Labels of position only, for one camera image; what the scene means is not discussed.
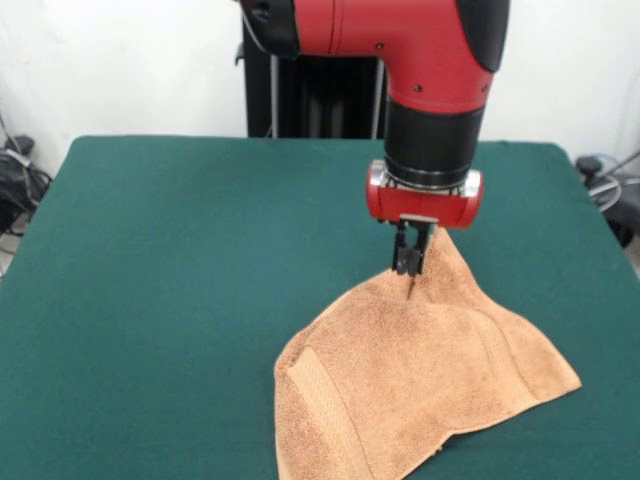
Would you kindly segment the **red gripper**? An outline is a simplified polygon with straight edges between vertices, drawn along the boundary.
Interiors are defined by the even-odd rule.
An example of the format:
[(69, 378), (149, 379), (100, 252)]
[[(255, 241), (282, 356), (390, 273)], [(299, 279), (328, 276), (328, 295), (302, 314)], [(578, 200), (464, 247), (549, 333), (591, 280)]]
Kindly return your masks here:
[(398, 183), (383, 160), (374, 160), (366, 181), (366, 204), (376, 220), (396, 224), (392, 270), (411, 277), (423, 273), (431, 227), (416, 229), (415, 244), (407, 245), (407, 224), (437, 224), (444, 228), (469, 227), (475, 220), (484, 193), (480, 171), (470, 170), (461, 186), (444, 190), (420, 190)]

